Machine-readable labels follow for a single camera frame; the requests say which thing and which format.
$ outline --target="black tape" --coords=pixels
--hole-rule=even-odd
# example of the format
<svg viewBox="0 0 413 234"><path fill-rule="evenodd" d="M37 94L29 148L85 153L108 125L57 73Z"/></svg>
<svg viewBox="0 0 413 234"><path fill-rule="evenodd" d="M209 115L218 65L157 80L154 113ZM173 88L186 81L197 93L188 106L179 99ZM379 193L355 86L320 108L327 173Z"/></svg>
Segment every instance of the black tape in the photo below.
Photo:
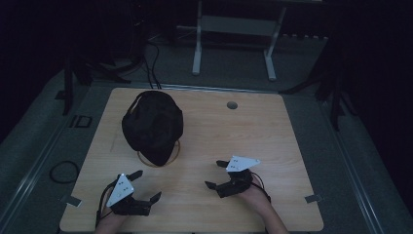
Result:
<svg viewBox="0 0 413 234"><path fill-rule="evenodd" d="M305 199L306 199L307 203L322 201L322 197L319 194L307 196L307 197L305 197Z"/></svg>

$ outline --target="metal stand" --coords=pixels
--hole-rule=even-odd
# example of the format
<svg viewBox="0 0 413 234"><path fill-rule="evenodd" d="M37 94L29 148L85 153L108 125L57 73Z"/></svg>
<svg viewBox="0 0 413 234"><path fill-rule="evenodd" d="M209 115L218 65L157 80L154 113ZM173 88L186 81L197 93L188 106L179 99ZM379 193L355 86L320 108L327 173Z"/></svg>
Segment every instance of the metal stand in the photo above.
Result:
<svg viewBox="0 0 413 234"><path fill-rule="evenodd" d="M270 81L277 79L274 69L272 54L279 37L282 20L285 16L286 7L282 8L278 20L261 20L261 19L239 19L225 18L203 15L203 1L198 1L198 19L197 19L197 45L195 48L194 64L192 74L199 75L201 70L202 44L201 34L203 31L238 33L258 36L271 36L270 47L264 50L264 60L267 65L268 78Z"/></svg>

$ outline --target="hand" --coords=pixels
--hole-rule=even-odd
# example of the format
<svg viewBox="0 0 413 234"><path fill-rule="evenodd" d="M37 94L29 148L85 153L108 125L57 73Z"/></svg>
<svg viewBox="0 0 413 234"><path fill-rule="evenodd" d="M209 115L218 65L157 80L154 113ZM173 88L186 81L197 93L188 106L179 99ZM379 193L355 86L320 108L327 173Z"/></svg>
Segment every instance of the hand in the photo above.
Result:
<svg viewBox="0 0 413 234"><path fill-rule="evenodd" d="M260 181L254 174L252 174L252 182L262 187ZM239 193L238 196L241 197L259 214L262 209L266 207L272 207L264 192L254 185L251 185L246 191Z"/></svg>
<svg viewBox="0 0 413 234"><path fill-rule="evenodd" d="M128 215L118 215L112 212L112 209L106 207L107 200L109 200L110 194L112 194L110 189L106 195L105 203L103 204L103 211L100 216L100 222L97 225L95 234L113 234L116 233L122 224L128 219Z"/></svg>
<svg viewBox="0 0 413 234"><path fill-rule="evenodd" d="M252 175L252 182L261 186L255 175ZM246 203L261 216L269 234L288 233L276 210L261 189L251 185L246 191L239 193L237 196L246 201Z"/></svg>

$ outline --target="white triangular marker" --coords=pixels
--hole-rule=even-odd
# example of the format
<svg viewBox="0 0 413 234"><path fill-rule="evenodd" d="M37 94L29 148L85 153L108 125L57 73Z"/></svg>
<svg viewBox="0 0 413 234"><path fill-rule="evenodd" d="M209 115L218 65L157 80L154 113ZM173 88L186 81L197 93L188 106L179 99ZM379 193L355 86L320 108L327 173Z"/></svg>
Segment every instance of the white triangular marker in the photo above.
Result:
<svg viewBox="0 0 413 234"><path fill-rule="evenodd" d="M233 155L227 167L227 172L240 172L261 163L258 159L245 158Z"/></svg>
<svg viewBox="0 0 413 234"><path fill-rule="evenodd" d="M106 207L111 207L133 193L133 187L125 174L121 174L116 182L115 188L106 203Z"/></svg>

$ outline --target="gray mat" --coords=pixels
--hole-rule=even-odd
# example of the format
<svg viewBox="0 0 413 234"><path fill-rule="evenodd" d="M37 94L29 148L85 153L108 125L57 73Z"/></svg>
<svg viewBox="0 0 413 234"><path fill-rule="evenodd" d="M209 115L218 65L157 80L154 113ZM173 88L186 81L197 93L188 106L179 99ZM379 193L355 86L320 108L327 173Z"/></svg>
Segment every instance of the gray mat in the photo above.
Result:
<svg viewBox="0 0 413 234"><path fill-rule="evenodd" d="M193 47L160 46L155 72L165 87L179 85L275 93L306 79L323 44L314 39L282 38L274 55L279 76L275 82L267 79L260 50L223 50L205 46L201 74L193 76ZM155 55L156 49L148 47L148 60L152 61ZM137 87L142 83L148 87L146 72L142 68L123 76L133 80L131 85L123 87ZM70 194L73 184L52 182L49 170L64 160L76 162L81 167L109 94L114 87L121 86L97 76L95 78L96 81L87 89L84 97L76 96L79 105L67 117L61 116L62 101L54 100L56 92L62 88L62 78L52 79L45 92L33 102L26 116L0 146L0 208L3 210L36 157L42 153L48 137L54 134L61 123L64 124L36 186L16 216L9 233L56 233L65 208L58 199ZM315 193L323 198L319 202L324 221L320 233L370 233L350 184L337 140L325 121L320 103L313 97L316 88L317 85L294 96L283 97L310 181ZM73 115L92 117L91 127L69 128ZM411 216L400 202L362 124L357 117L349 114L339 120L341 135L354 157L355 168L374 202L384 230L386 233L413 233ZM59 169L67 175L63 178L71 178L74 173L70 167Z"/></svg>

